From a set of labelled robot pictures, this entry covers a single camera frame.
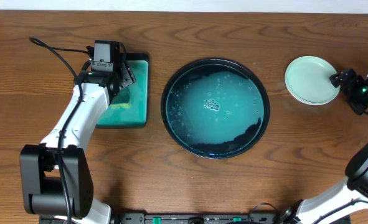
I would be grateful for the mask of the green scouring sponge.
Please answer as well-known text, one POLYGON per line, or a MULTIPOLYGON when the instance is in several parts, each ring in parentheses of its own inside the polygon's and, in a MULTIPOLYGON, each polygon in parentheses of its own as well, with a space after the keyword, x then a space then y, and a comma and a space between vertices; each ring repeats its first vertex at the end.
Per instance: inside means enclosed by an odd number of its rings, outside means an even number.
POLYGON ((111 101, 110 108, 129 108, 131 106, 130 90, 122 89, 111 101))

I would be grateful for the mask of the mint green plate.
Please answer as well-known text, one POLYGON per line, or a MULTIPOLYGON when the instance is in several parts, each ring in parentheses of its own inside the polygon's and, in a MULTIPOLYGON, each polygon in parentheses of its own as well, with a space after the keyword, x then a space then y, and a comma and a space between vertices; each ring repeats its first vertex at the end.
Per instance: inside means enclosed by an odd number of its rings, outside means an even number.
POLYGON ((285 84, 289 93, 307 105, 325 105, 339 94, 329 77, 337 74, 327 61, 315 56, 294 59, 286 68, 285 84))

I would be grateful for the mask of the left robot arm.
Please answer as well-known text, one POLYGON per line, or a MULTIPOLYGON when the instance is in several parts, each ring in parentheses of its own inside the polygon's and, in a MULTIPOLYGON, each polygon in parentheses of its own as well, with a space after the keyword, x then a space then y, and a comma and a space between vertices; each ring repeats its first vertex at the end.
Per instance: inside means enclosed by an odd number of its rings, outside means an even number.
POLYGON ((122 89, 136 83, 128 62, 113 72, 82 70, 53 130, 19 155, 24 209, 62 223, 110 223, 112 209, 96 199, 85 153, 95 126, 122 89))

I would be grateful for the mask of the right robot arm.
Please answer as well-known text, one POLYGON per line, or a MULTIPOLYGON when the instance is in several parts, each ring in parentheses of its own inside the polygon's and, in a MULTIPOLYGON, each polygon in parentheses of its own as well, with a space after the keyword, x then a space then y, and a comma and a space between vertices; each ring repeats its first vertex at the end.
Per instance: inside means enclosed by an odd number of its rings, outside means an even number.
MULTIPOLYGON (((363 78, 349 69, 330 75, 329 81, 342 90, 353 112, 368 114, 368 74, 363 78)), ((349 161, 340 182, 313 198, 297 201, 275 223, 333 223, 363 209, 368 209, 368 143, 349 161)))

